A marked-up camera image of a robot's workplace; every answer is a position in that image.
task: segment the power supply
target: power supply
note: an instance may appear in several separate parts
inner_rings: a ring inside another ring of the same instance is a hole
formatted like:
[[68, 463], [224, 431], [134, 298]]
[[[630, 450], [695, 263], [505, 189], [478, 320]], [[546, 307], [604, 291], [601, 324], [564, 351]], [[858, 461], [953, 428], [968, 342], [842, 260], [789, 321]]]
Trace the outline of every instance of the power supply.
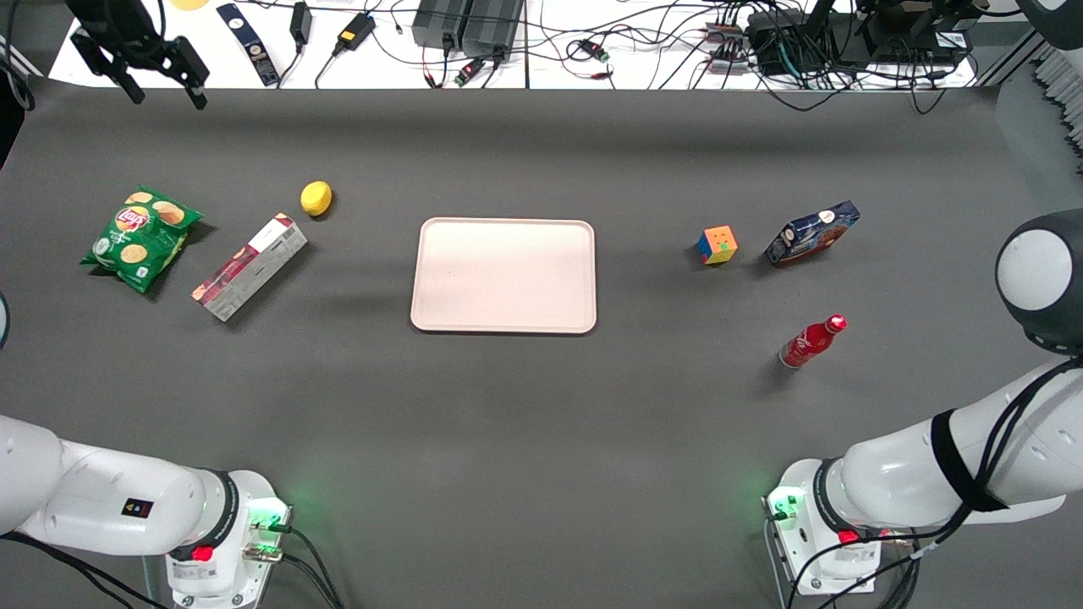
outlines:
[[462, 52], [468, 57], [508, 59], [524, 0], [473, 0], [462, 33]]
[[410, 30], [414, 43], [430, 49], [460, 49], [473, 0], [421, 0]]

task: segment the rubik's cube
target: rubik's cube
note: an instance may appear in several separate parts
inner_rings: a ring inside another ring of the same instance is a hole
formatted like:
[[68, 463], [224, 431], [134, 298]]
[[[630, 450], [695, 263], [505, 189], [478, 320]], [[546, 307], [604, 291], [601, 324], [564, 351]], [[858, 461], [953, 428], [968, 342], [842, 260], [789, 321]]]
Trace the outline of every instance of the rubik's cube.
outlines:
[[696, 248], [704, 264], [718, 264], [733, 258], [738, 250], [738, 239], [733, 238], [733, 231], [729, 225], [715, 226], [703, 231]]

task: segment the blue carton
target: blue carton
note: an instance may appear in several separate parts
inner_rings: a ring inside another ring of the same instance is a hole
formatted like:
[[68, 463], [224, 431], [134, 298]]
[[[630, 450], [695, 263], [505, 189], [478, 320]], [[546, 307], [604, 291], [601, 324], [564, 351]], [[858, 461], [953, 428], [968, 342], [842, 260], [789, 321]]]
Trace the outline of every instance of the blue carton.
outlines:
[[819, 213], [798, 218], [786, 224], [779, 236], [774, 237], [765, 251], [767, 259], [779, 267], [827, 249], [859, 218], [861, 212], [849, 200]]

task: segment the chip bag logo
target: chip bag logo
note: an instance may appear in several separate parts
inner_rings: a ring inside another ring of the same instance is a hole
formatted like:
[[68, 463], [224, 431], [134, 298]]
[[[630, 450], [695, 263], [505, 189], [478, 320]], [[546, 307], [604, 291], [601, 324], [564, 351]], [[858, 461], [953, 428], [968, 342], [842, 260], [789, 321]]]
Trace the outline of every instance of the chip bag logo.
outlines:
[[126, 207], [117, 213], [117, 228], [126, 233], [138, 231], [151, 221], [151, 213], [145, 207]]

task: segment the gray table surface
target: gray table surface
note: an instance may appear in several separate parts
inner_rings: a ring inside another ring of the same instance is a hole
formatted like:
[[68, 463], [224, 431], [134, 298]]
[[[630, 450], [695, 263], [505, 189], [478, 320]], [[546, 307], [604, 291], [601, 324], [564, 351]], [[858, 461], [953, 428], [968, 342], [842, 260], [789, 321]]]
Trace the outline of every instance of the gray table surface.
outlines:
[[[1003, 238], [1045, 210], [988, 95], [918, 117], [898, 94], [803, 115], [755, 93], [211, 93], [196, 113], [180, 91], [132, 106], [39, 88], [0, 172], [0, 407], [79, 442], [263, 472], [351, 607], [770, 609], [758, 497], [786, 465], [1045, 359], [993, 285]], [[337, 193], [318, 222], [297, 206], [314, 179]], [[140, 182], [213, 226], [149, 296], [77, 264]], [[863, 217], [831, 251], [762, 261], [784, 222], [847, 198]], [[220, 324], [188, 293], [277, 211], [311, 246]], [[434, 216], [590, 222], [596, 329], [414, 329]], [[703, 270], [688, 248], [721, 223], [741, 249]], [[780, 374], [779, 346], [834, 312], [851, 322], [836, 347]], [[925, 561], [912, 607], [1078, 607], [1083, 550], [1062, 540], [1079, 516], [1070, 501], [964, 530]], [[135, 559], [90, 558], [140, 582]], [[0, 607], [114, 606], [26, 548], [0, 545]], [[275, 573], [266, 609], [318, 606]]]

